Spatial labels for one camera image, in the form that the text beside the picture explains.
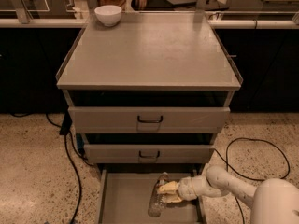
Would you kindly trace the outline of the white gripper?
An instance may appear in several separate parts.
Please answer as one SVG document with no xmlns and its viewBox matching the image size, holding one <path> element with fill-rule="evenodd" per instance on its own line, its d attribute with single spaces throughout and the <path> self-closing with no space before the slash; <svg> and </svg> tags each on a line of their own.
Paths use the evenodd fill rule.
<svg viewBox="0 0 299 224">
<path fill-rule="evenodd" d="M 182 178 L 179 183 L 171 181 L 161 185 L 157 193 L 164 194 L 163 201 L 165 203 L 181 203 L 182 200 L 191 201 L 197 198 L 190 177 Z"/>
</svg>

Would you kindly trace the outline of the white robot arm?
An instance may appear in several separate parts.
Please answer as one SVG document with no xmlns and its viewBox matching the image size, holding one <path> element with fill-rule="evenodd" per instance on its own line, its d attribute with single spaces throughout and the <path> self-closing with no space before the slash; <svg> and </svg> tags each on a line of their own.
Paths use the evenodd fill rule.
<svg viewBox="0 0 299 224">
<path fill-rule="evenodd" d="M 299 224 L 299 188 L 278 178 L 267 179 L 255 187 L 220 166 L 209 166 L 204 175 L 168 182 L 157 193 L 164 196 L 165 203 L 232 193 L 250 209 L 250 224 Z"/>
</svg>

